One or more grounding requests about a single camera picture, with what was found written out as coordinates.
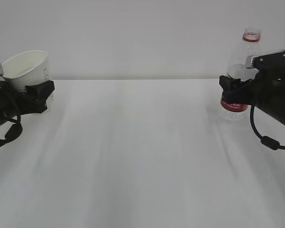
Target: bottle opening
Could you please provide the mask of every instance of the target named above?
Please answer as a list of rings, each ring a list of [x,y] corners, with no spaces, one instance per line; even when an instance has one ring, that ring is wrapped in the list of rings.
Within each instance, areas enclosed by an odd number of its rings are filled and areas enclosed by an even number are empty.
[[[246,28],[243,34],[243,39],[247,42],[258,42],[260,41],[261,30],[258,28]]]

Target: white wall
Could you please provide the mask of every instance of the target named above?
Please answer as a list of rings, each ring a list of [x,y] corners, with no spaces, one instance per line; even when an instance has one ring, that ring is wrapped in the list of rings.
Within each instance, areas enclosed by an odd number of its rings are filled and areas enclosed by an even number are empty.
[[[54,78],[217,78],[248,26],[285,48],[285,0],[0,0],[0,61],[41,49]]]

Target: cup rim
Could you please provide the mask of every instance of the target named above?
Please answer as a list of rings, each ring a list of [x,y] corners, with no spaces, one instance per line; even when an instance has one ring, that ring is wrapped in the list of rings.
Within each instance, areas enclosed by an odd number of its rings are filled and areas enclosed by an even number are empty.
[[[23,55],[23,54],[30,53],[30,52],[42,52],[42,53],[45,53],[46,56],[45,56],[45,58],[44,58],[42,61],[40,61],[40,63],[38,63],[34,68],[29,69],[28,71],[25,71],[24,73],[22,73],[21,75],[18,75],[17,77],[6,77],[6,76],[4,76],[4,71],[3,71],[3,76],[2,76],[2,77],[3,77],[4,79],[10,79],[10,80],[20,78],[20,77],[22,77],[22,76],[24,76],[24,75],[26,75],[26,74],[32,72],[33,70],[35,70],[35,69],[36,69],[38,66],[40,66],[40,65],[44,62],[44,60],[48,57],[48,53],[47,53],[46,51],[40,51],[40,50],[25,51],[25,52],[21,52],[21,53],[15,55],[15,56],[13,56],[13,57],[7,59],[6,61],[4,61],[4,62],[2,63],[2,66],[3,66],[4,64],[6,64],[7,62],[11,61],[12,59],[17,58],[18,56],[21,56],[21,55]]]

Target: white paper cup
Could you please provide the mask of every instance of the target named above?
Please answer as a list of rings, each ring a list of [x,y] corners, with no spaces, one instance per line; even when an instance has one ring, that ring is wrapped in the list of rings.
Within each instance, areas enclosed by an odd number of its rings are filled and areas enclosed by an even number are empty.
[[[48,53],[45,51],[26,51],[3,64],[3,78],[19,92],[26,93],[25,86],[34,86],[50,80]],[[54,95],[51,94],[47,104],[48,112]]]

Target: black cable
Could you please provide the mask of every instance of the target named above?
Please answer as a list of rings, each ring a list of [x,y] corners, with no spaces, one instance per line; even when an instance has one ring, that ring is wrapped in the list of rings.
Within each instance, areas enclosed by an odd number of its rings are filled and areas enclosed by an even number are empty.
[[[5,119],[9,122],[12,122],[14,123],[14,125],[18,125],[18,127],[20,128],[20,133],[22,132],[22,125],[21,125],[21,112],[18,108],[18,105],[16,104],[16,102],[14,101],[14,98],[9,94],[9,93],[6,93],[6,92],[3,92],[3,91],[0,91],[1,94],[3,94],[10,102],[11,104],[13,105],[15,111],[16,111],[16,116],[17,116],[17,119],[12,119],[12,118],[8,118],[8,117],[5,117]],[[16,135],[11,138],[8,138],[7,137],[7,134],[6,134],[6,139],[0,139],[0,147],[4,146],[6,143],[10,143],[11,141],[17,139],[19,137],[19,135]]]
[[[254,109],[255,109],[255,101],[251,105],[251,110],[250,110],[250,123],[251,127],[255,133],[255,135],[260,139],[261,143],[272,150],[285,150],[285,146],[281,146],[277,140],[274,140],[268,136],[262,136],[259,131],[257,130],[255,123],[254,123]]]

